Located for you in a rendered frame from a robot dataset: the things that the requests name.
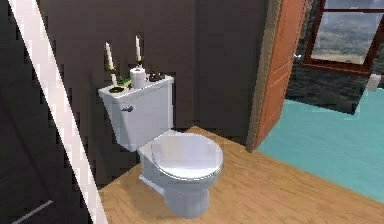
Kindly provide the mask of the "white framed dark shower door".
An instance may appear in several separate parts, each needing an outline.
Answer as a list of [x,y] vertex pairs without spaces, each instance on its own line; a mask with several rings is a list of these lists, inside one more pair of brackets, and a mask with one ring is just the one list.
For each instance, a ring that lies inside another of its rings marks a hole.
[[0,224],[105,224],[84,202],[7,0],[0,0]]

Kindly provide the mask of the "white box shape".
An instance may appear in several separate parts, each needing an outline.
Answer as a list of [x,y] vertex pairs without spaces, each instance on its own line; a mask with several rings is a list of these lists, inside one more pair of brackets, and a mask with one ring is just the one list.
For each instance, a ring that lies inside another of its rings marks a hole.
[[380,74],[371,74],[366,84],[366,90],[375,92],[376,89],[378,88],[380,81],[381,81]]

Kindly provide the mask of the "white candle in green holder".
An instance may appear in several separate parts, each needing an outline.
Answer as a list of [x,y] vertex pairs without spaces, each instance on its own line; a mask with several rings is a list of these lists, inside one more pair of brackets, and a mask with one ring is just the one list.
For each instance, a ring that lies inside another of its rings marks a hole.
[[113,87],[109,90],[110,93],[120,93],[123,91],[123,88],[118,85],[117,78],[115,75],[115,68],[114,68],[114,63],[113,63],[113,57],[112,57],[112,52],[111,52],[111,47],[108,42],[105,43],[105,49],[107,53],[107,60],[108,60],[108,65],[109,69],[111,71],[111,80]]
[[136,46],[136,57],[137,57],[137,67],[142,68],[142,57],[141,57],[141,48],[140,48],[140,38],[135,36],[135,46]]

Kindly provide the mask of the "orange wooden room door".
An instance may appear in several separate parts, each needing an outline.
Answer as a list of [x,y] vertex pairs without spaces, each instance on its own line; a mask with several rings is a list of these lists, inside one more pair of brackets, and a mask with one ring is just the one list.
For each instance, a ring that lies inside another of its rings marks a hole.
[[280,119],[307,0],[281,0],[274,29],[255,147],[267,137]]

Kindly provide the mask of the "red framed window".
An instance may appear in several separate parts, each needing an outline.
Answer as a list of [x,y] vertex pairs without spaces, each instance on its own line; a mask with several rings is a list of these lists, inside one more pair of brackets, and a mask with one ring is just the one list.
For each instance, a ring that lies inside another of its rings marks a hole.
[[384,38],[384,0],[319,0],[303,66],[367,76]]

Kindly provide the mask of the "white toilet paper roll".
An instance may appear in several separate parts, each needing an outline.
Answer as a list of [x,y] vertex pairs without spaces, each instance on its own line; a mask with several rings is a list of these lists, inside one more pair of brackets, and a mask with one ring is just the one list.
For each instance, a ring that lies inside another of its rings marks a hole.
[[136,67],[130,70],[131,85],[135,89],[140,89],[145,86],[146,72],[144,68]]

